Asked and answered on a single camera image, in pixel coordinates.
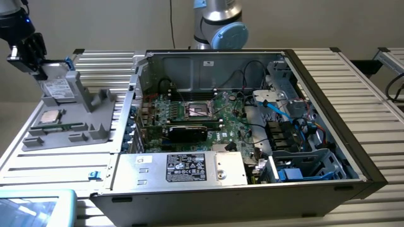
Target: tablet screen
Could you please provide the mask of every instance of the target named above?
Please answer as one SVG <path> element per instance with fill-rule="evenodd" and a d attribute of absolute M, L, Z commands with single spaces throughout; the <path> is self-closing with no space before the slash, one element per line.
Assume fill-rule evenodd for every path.
<path fill-rule="evenodd" d="M 0 226 L 46 227 L 58 197 L 0 199 Z"/>

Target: power supply label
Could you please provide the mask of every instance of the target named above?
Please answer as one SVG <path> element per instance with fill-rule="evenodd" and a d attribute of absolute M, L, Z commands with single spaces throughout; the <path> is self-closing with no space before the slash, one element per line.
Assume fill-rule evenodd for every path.
<path fill-rule="evenodd" d="M 204 154 L 167 155 L 166 180 L 168 182 L 206 181 Z"/>

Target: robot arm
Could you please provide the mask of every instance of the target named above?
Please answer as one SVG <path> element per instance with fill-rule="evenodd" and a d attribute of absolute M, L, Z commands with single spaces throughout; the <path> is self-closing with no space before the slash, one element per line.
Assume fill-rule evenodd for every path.
<path fill-rule="evenodd" d="M 34 75 L 36 80 L 47 80 L 42 69 L 47 48 L 44 38 L 22 8 L 20 0 L 0 0 L 0 38 L 7 41 L 12 53 L 7 61 L 23 72 Z"/>
<path fill-rule="evenodd" d="M 238 0 L 195 0 L 195 49 L 242 49 L 248 29 Z"/>

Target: sticker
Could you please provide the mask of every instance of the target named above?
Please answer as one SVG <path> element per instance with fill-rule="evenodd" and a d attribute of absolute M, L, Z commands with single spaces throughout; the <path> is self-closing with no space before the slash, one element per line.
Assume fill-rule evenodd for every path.
<path fill-rule="evenodd" d="M 154 160 L 154 156 L 148 155 L 148 156 L 138 156 L 136 157 L 136 164 L 142 164 L 142 163 L 152 163 Z"/>
<path fill-rule="evenodd" d="M 44 81 L 44 85 L 54 98 L 75 98 L 75 94 L 66 79 L 47 80 Z"/>
<path fill-rule="evenodd" d="M 204 61 L 203 65 L 204 66 L 214 66 L 215 65 L 215 61 Z"/>
<path fill-rule="evenodd" d="M 204 154 L 167 155 L 168 182 L 207 181 Z"/>

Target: cpu socket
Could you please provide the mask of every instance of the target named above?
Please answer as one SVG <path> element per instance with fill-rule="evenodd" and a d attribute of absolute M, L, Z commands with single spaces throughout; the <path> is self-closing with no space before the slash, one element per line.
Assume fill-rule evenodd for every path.
<path fill-rule="evenodd" d="M 186 103 L 186 117 L 212 117 L 212 106 L 210 102 Z"/>

